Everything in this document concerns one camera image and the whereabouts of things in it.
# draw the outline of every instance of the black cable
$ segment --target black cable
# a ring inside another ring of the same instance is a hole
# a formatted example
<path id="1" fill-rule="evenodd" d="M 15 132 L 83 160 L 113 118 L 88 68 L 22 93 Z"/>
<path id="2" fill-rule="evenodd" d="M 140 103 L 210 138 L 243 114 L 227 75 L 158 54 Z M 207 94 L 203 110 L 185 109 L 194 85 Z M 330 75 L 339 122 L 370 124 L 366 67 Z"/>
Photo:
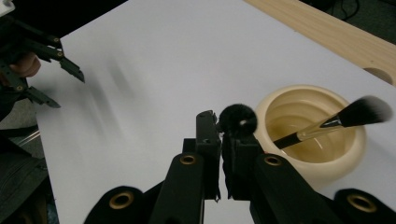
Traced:
<path id="1" fill-rule="evenodd" d="M 361 3 L 359 2 L 359 0 L 355 0 L 355 3 L 356 3 L 355 11 L 352 14 L 350 14 L 349 16 L 346 16 L 345 18 L 343 18 L 343 21 L 349 20 L 350 18 L 354 17 L 358 13 L 359 9 L 361 8 Z"/>
<path id="2" fill-rule="evenodd" d="M 347 17 L 347 11 L 344 9 L 344 0 L 341 0 L 341 10 L 344 12 L 345 18 Z"/>
<path id="3" fill-rule="evenodd" d="M 334 2 L 332 3 L 332 12 L 331 12 L 331 15 L 333 16 L 333 14 L 334 14 L 334 6 L 335 6 L 335 0 L 334 0 Z"/>

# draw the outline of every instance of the cream ceramic bowl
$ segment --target cream ceramic bowl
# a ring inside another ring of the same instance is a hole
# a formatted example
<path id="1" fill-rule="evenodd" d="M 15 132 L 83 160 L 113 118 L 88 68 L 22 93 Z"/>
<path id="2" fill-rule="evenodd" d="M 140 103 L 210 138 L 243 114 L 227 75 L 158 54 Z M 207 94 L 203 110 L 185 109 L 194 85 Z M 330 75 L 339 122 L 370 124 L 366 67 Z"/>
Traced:
<path id="1" fill-rule="evenodd" d="M 345 128 L 294 146 L 278 149 L 273 141 L 338 113 L 348 102 L 338 94 L 311 85 L 293 85 L 265 97 L 257 106 L 254 133 L 266 152 L 286 158 L 315 190 L 350 173 L 366 145 L 364 127 Z"/>

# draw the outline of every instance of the makeup brush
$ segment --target makeup brush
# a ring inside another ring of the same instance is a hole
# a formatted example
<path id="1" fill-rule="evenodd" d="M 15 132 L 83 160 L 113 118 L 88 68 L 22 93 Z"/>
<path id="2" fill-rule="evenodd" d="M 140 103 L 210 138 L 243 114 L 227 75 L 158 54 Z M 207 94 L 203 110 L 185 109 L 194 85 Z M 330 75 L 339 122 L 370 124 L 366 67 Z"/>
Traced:
<path id="1" fill-rule="evenodd" d="M 281 149 L 325 133 L 347 127 L 384 122 L 391 117 L 392 110 L 387 103 L 371 95 L 363 96 L 337 114 L 275 140 L 274 144 Z"/>
<path id="2" fill-rule="evenodd" d="M 231 137 L 244 137 L 256 131 L 257 117 L 247 105 L 229 105 L 220 113 L 217 128 Z"/>

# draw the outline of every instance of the brush handle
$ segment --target brush handle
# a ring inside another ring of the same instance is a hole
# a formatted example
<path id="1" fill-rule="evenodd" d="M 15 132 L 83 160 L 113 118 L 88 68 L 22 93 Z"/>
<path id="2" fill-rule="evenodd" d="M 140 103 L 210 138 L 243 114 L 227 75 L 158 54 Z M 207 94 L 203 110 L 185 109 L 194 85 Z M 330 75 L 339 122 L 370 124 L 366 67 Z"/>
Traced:
<path id="1" fill-rule="evenodd" d="M 297 143 L 301 143 L 301 140 L 298 138 L 297 133 L 291 133 L 288 136 L 275 140 L 274 142 L 276 147 L 279 149 L 289 147 Z"/>
<path id="2" fill-rule="evenodd" d="M 338 116 L 332 116 L 329 119 L 323 119 L 320 122 L 311 124 L 297 133 L 291 133 L 285 137 L 277 139 L 274 144 L 277 148 L 282 149 L 342 128 L 344 127 L 341 125 Z"/>

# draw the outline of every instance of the brush bristles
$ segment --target brush bristles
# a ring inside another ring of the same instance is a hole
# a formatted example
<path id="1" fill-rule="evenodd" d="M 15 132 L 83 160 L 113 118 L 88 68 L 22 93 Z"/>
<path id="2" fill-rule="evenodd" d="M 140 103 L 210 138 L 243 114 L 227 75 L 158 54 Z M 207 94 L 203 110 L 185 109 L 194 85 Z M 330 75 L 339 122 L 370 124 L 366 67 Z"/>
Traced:
<path id="1" fill-rule="evenodd" d="M 344 127 L 384 122 L 392 117 L 390 106 L 374 96 L 364 96 L 353 102 L 338 117 Z"/>
<path id="2" fill-rule="evenodd" d="M 244 137 L 256 131 L 257 117 L 246 105 L 230 105 L 220 113 L 219 126 L 232 137 Z"/>

